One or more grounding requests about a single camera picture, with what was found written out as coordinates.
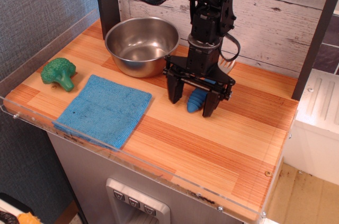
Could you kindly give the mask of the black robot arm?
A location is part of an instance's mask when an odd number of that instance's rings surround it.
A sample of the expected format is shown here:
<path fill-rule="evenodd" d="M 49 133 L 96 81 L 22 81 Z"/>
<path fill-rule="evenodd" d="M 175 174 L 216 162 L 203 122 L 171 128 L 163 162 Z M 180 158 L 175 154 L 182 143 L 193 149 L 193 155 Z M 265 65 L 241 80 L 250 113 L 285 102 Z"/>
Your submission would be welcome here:
<path fill-rule="evenodd" d="M 222 100 L 231 95 L 235 80 L 223 72 L 218 62 L 223 57 L 224 38 L 237 46 L 239 42 L 229 34 L 236 19 L 233 0 L 189 0 L 192 29 L 188 36 L 187 57 L 167 55 L 164 74 L 168 97 L 176 103 L 182 97 L 184 84 L 207 92 L 203 101 L 203 116 L 210 117 Z"/>

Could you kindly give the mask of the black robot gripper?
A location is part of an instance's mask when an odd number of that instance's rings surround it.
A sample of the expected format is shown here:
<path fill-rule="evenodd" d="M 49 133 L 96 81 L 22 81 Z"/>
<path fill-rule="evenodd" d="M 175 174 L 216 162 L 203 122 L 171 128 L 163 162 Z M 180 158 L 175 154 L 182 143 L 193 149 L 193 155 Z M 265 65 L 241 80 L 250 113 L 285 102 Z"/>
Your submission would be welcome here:
<path fill-rule="evenodd" d="M 235 80 L 218 67 L 221 44 L 221 40 L 214 43 L 189 40 L 187 57 L 165 56 L 164 74 L 167 77 L 168 97 L 173 104 L 182 97 L 184 83 L 208 91 L 203 108 L 204 118 L 212 115 L 220 101 L 230 98 Z"/>

